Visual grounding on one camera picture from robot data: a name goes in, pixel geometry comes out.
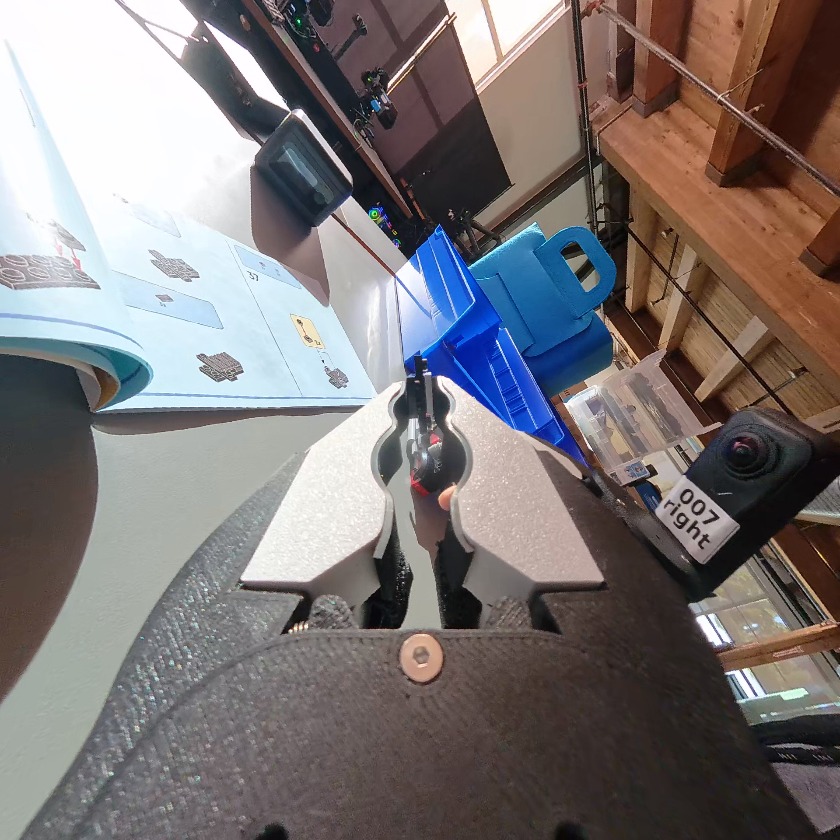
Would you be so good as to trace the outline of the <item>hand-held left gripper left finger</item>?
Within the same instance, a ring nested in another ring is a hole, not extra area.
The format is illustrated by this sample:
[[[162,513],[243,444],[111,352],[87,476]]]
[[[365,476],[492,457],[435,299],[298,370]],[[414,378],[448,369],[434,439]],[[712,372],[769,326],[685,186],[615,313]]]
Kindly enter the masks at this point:
[[[304,455],[242,572],[251,591],[343,599],[365,627],[400,627],[413,573],[390,484],[403,467],[406,382],[353,413]]]

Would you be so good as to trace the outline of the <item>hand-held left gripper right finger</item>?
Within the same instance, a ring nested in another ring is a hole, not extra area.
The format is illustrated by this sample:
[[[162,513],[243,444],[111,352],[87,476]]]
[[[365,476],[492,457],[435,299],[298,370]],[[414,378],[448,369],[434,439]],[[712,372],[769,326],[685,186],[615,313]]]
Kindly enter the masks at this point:
[[[564,490],[587,472],[558,449],[505,424],[461,386],[437,377],[444,458],[454,492],[437,545],[444,627],[478,627],[503,599],[593,592],[605,579]]]

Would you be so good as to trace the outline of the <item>toy brick truck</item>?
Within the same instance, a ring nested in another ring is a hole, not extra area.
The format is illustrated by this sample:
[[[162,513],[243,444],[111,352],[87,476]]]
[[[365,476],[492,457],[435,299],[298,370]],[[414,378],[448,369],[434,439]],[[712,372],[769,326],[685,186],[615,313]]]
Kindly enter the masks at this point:
[[[422,427],[416,418],[407,426],[406,454],[412,491],[419,497],[437,497],[457,484],[462,458],[441,426]]]

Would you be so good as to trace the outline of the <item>black brick assembly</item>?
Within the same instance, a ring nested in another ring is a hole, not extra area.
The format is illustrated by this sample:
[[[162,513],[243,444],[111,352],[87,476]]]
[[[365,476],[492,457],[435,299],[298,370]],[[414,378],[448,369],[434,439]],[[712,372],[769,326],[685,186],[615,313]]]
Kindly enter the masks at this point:
[[[406,406],[409,419],[416,421],[421,433],[431,433],[436,426],[434,377],[421,354],[413,357],[413,374],[406,379]]]

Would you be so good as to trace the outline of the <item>blue plastic bin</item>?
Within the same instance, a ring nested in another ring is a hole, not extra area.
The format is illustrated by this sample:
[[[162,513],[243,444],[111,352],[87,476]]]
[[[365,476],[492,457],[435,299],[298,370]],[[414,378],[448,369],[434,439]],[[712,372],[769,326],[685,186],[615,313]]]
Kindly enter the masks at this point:
[[[551,402],[538,411],[537,419],[525,411],[520,411],[512,416],[512,424],[515,429],[528,434],[563,451],[568,456],[577,460],[584,466],[590,465],[590,460],[574,439],[570,428],[559,415],[556,407]]]
[[[537,419],[550,401],[441,227],[395,283],[408,373],[421,354],[432,375],[446,376],[509,426],[520,411]]]

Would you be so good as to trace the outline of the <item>small blue printed box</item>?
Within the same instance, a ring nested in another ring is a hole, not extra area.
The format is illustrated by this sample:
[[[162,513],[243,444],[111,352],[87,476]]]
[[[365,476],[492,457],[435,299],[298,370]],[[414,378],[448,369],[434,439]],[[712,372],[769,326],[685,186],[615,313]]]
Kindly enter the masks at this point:
[[[642,459],[619,465],[608,474],[620,487],[635,487],[641,482],[658,475],[654,465],[646,464]]]

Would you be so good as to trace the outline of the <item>clear plastic storage box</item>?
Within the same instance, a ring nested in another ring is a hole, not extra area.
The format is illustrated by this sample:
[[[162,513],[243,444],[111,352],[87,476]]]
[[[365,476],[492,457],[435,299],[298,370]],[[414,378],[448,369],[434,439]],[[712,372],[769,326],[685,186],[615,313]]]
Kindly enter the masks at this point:
[[[721,426],[699,420],[661,370],[664,358],[658,350],[565,404],[607,475]]]

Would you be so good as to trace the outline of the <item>window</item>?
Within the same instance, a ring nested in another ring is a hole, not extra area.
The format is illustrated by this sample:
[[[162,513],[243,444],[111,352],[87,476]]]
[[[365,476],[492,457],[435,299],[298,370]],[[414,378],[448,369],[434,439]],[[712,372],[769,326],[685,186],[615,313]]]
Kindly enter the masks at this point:
[[[469,74],[481,91],[561,18],[567,1],[447,1]]]
[[[714,648],[765,643],[827,620],[773,552],[747,562],[707,599],[690,604]],[[804,654],[727,673],[750,724],[838,713],[838,653]]]

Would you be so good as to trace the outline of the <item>blue felt bag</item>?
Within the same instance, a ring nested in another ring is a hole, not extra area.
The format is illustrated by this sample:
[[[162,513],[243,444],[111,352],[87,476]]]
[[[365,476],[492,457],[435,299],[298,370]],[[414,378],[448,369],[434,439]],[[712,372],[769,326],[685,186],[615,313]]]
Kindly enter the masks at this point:
[[[587,290],[563,256],[582,247],[597,274]],[[561,394],[613,362],[613,337],[595,310],[613,292],[616,266],[587,227],[546,238],[537,224],[522,230],[469,270],[547,397]]]

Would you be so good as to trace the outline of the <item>light blue instruction booklet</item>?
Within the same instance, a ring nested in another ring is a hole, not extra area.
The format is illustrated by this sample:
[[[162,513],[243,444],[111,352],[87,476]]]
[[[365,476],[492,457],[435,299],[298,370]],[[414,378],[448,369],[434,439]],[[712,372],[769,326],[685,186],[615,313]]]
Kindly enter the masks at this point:
[[[73,369],[94,413],[362,406],[339,318],[275,259],[189,217],[85,208],[2,48],[1,352]]]

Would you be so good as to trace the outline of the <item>black jacket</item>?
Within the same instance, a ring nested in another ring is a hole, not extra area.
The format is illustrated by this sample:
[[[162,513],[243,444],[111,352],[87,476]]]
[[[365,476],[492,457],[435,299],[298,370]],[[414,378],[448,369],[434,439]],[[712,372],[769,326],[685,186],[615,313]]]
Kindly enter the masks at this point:
[[[764,746],[791,744],[816,748],[839,747],[839,713],[765,721],[752,724],[751,730]]]

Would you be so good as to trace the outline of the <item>computer tower glowing fans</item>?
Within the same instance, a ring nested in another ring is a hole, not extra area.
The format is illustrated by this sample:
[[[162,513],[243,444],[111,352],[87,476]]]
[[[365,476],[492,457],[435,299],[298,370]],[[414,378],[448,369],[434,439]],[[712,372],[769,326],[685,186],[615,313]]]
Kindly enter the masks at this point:
[[[403,246],[402,237],[381,203],[372,205],[368,210],[371,221],[393,242],[395,247]]]

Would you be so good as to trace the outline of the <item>grey cube-shaped device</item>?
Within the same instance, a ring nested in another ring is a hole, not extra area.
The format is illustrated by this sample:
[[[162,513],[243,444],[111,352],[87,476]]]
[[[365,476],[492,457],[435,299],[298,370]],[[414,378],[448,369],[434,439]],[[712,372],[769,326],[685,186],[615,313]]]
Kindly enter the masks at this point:
[[[351,173],[301,109],[280,122],[255,156],[255,168],[310,228],[352,195]]]

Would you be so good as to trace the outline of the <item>brown background table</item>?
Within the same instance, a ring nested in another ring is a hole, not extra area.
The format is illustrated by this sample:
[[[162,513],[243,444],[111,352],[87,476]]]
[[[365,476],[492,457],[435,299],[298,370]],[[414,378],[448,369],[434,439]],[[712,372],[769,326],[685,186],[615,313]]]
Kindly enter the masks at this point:
[[[243,5],[255,20],[256,25],[266,32],[266,35],[274,47],[279,50],[284,60],[287,61],[299,78],[303,80],[310,93],[318,101],[322,110],[329,115],[331,121],[337,126],[347,141],[352,143],[354,151],[364,160],[367,168],[387,191],[394,204],[398,207],[399,212],[406,219],[412,218],[413,211],[411,207],[404,200],[402,193],[394,183],[378,154],[355,132],[352,122],[347,119],[340,105],[318,78],[285,28],[271,23],[266,12],[257,2],[244,1]]]

